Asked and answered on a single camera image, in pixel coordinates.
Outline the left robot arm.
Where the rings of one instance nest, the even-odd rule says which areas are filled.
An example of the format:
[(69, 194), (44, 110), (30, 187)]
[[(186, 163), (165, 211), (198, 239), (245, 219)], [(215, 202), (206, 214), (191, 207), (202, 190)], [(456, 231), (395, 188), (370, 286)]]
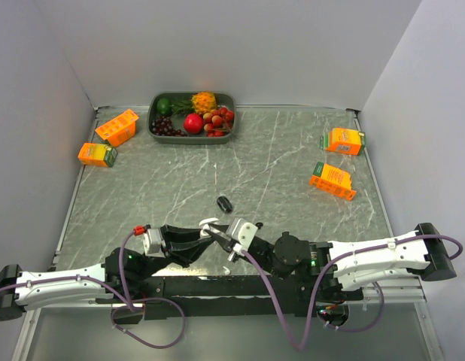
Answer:
[(142, 284), (168, 265), (189, 267), (212, 244), (201, 229), (136, 226), (127, 236), (145, 237), (143, 253), (114, 249), (104, 262), (63, 272), (25, 272), (17, 264), (0, 271), (0, 322), (27, 311), (74, 300), (119, 300), (136, 308)]

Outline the white earbud charging case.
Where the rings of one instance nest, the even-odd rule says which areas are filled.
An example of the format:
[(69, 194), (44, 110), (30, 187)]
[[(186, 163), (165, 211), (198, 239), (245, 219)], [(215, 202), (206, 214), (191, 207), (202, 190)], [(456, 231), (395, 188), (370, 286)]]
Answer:
[(199, 222), (199, 228), (200, 228), (199, 235), (200, 235), (200, 238), (209, 237), (208, 231), (211, 230), (211, 225), (218, 224), (218, 223), (219, 223), (219, 219), (216, 218), (216, 217), (201, 220)]

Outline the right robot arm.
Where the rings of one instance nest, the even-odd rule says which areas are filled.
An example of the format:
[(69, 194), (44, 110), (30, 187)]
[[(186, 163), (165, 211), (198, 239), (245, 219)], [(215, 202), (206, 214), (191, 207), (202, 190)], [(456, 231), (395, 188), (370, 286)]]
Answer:
[(420, 223), (405, 235), (358, 242), (306, 241), (283, 232), (273, 244), (242, 218), (230, 225), (211, 218), (199, 226), (202, 236), (214, 239), (231, 261), (241, 258), (272, 276), (317, 284), (332, 300), (389, 278), (416, 275), (423, 281), (445, 281), (457, 276), (445, 238), (431, 223)]

